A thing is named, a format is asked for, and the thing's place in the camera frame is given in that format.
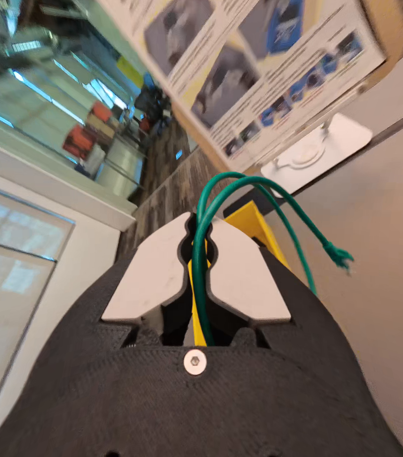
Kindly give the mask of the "orange box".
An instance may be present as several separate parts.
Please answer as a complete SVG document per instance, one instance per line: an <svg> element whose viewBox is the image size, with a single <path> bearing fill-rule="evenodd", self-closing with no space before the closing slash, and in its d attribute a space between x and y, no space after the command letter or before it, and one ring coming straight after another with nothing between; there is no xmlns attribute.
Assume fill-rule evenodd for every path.
<svg viewBox="0 0 403 457"><path fill-rule="evenodd" d="M62 148L71 155L85 160L96 144L96 135L89 128L76 124L67 134Z"/></svg>
<svg viewBox="0 0 403 457"><path fill-rule="evenodd" d="M97 117L103 123L108 123L112 117L112 111L99 100L92 105L89 114Z"/></svg>

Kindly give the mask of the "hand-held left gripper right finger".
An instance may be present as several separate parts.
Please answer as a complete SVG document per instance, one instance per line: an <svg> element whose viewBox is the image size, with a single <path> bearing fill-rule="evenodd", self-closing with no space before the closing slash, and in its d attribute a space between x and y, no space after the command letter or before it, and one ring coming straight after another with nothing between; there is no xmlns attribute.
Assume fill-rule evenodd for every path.
<svg viewBox="0 0 403 457"><path fill-rule="evenodd" d="M206 274L208 298L248 324L289 322L290 311L259 246L218 218L208 238L215 252Z"/></svg>

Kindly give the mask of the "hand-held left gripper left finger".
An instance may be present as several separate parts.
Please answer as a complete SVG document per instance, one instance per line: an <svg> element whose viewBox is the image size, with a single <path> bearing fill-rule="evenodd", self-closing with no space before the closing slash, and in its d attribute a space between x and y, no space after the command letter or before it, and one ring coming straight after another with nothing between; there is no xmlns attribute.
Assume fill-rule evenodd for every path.
<svg viewBox="0 0 403 457"><path fill-rule="evenodd" d="M192 213L167 223L138 247L101 318L105 322L163 324L164 310L187 289L181 246Z"/></svg>

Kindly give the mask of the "metal cylindrical bin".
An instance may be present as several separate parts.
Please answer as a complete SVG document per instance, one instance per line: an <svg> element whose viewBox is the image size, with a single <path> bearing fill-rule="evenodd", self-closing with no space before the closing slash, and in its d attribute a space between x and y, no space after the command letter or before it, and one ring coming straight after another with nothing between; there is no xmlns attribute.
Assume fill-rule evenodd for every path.
<svg viewBox="0 0 403 457"><path fill-rule="evenodd" d="M145 154L135 142L116 137L110 144L95 182L113 195L128 200L141 188L145 159Z"/></svg>

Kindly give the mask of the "glass partition panel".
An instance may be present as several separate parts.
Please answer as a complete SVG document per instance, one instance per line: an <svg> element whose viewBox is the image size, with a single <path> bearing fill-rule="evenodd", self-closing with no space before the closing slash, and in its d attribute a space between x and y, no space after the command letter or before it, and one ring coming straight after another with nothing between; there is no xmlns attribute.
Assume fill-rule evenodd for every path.
<svg viewBox="0 0 403 457"><path fill-rule="evenodd" d="M0 389L73 227L0 192Z"/></svg>

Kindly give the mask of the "printed poster display board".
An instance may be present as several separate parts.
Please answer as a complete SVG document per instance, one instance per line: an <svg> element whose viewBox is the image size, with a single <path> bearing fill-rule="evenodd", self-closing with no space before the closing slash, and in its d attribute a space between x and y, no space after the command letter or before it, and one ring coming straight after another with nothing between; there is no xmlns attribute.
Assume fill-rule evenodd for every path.
<svg viewBox="0 0 403 457"><path fill-rule="evenodd" d="M403 54L401 1L98 1L222 171L248 173Z"/></svg>

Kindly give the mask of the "yellow plastic bin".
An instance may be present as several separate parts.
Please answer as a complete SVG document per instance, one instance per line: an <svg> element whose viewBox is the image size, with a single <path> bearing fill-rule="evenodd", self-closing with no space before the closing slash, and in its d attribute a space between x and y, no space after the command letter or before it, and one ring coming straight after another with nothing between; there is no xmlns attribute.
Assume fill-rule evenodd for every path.
<svg viewBox="0 0 403 457"><path fill-rule="evenodd" d="M271 252L285 267L291 271L291 268L277 243L273 231L267 225L266 220L254 202L246 203L238 210L234 211L231 215L225 217L224 220L250 237L260 247L267 248L269 252ZM199 322L194 295L191 324L189 325L188 330L193 331L193 345L206 346L206 341Z"/></svg>

